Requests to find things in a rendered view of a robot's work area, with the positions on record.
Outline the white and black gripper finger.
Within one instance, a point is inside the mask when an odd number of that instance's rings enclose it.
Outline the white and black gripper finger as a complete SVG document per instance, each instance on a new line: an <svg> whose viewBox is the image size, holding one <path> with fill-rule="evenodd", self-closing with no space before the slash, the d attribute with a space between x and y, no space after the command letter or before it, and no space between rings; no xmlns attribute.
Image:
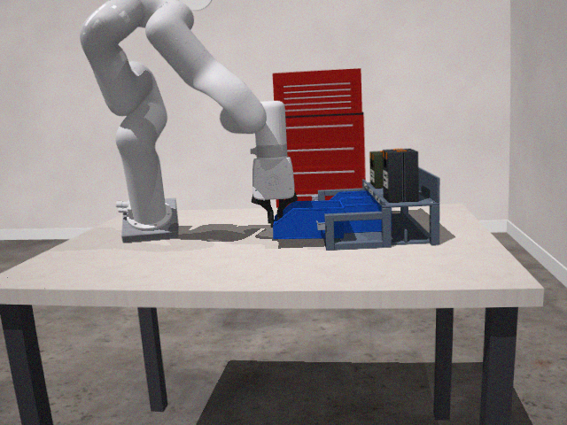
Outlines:
<svg viewBox="0 0 567 425"><path fill-rule="evenodd" d="M268 224L271 224L271 227L273 227L274 224L274 210L272 210L271 204L270 204L270 200L258 200L255 199L253 197L252 194L252 203L256 204L256 205L261 205L267 212L268 212Z"/></svg>
<svg viewBox="0 0 567 425"><path fill-rule="evenodd" d="M285 208L288 204L293 203L293 202L295 202L295 201L297 201L297 200L298 200L298 198L297 198L296 192L294 193L294 196L291 197L291 198L287 198L287 199L285 199L285 200L284 200L284 199L279 199L279 206L278 206L278 208L277 208L277 220L280 220L280 219L283 217L283 210L284 210L284 208Z"/></svg>

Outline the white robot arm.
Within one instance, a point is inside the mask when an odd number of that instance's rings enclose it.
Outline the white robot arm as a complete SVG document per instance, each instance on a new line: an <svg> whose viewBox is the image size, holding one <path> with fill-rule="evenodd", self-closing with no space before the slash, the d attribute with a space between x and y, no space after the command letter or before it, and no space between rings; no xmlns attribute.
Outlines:
<svg viewBox="0 0 567 425"><path fill-rule="evenodd" d="M164 227L172 218L172 210L165 203L155 150L167 124L167 110L151 70L142 63L128 62L118 45L138 27L145 28L151 45L185 83L223 108L220 122L227 131L255 134L256 147L251 154L258 158L287 156L284 103L260 102L189 30L193 24L191 9L177 0L109 0L81 28L82 49L108 108L115 115L128 115L115 141L129 200L117 201L116 207L119 213L127 213L128 224L139 230Z"/></svg>

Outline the grey shelf rack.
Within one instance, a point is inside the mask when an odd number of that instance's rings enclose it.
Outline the grey shelf rack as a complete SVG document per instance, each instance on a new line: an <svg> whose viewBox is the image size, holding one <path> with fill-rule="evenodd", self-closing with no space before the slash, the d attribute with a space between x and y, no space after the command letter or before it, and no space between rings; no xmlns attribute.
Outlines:
<svg viewBox="0 0 567 425"><path fill-rule="evenodd" d="M382 206L381 212L325 213L324 223L317 222L318 230L325 230L326 251L391 248L392 245L429 243L439 245L439 177L419 168L419 201L389 203L383 197L383 189L375 189L370 182L362 179L362 189L318 190L312 201L325 201L325 196L335 196L339 192L365 191ZM371 188L371 187L373 188ZM383 201L383 202L382 202ZM411 206L430 207L430 241L427 232L409 213ZM400 213L392 213L391 208L400 207ZM344 233L344 238L334 238L334 221L382 220L382 240L380 232Z"/></svg>

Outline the blue bin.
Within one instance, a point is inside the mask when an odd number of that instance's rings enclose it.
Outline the blue bin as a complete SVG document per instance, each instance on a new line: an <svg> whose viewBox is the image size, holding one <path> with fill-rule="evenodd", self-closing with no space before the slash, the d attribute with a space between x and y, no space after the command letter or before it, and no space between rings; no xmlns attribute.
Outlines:
<svg viewBox="0 0 567 425"><path fill-rule="evenodd" d="M340 200L341 198L353 198L353 197L373 197L367 190L365 191L346 191L339 192L330 200Z"/></svg>
<svg viewBox="0 0 567 425"><path fill-rule="evenodd" d="M381 212L381 205L373 197L341 198L344 213ZM344 221L344 233L380 232L381 220Z"/></svg>
<svg viewBox="0 0 567 425"><path fill-rule="evenodd" d="M324 223L325 213L344 213L340 200L295 201L283 209L283 217L274 218L273 239L325 238L325 230L317 229ZM334 221L334 238L344 238L344 222Z"/></svg>

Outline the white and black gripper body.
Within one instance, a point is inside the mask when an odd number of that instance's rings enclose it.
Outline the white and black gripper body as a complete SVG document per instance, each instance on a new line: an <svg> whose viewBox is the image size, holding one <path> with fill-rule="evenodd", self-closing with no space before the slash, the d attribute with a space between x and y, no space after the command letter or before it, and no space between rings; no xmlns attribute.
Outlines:
<svg viewBox="0 0 567 425"><path fill-rule="evenodd" d="M257 177L254 177L255 174ZM295 187L291 158L255 158L252 165L252 193L258 200L293 197Z"/></svg>

